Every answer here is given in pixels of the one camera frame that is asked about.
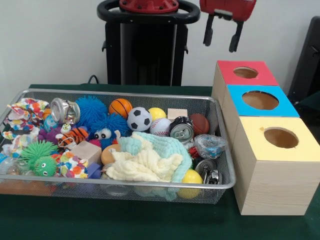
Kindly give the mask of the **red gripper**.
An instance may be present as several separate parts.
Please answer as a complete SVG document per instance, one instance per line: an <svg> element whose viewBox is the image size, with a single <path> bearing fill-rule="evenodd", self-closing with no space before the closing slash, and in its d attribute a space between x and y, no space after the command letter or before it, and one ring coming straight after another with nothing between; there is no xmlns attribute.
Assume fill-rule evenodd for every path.
<svg viewBox="0 0 320 240"><path fill-rule="evenodd" d="M211 45L214 17L224 18L228 21L233 20L237 24L237 27L235 34L230 41L229 52L236 52L244 22L250 18L256 2L256 0L200 0L200 10L209 14L206 22L203 44L206 47Z"/></svg>

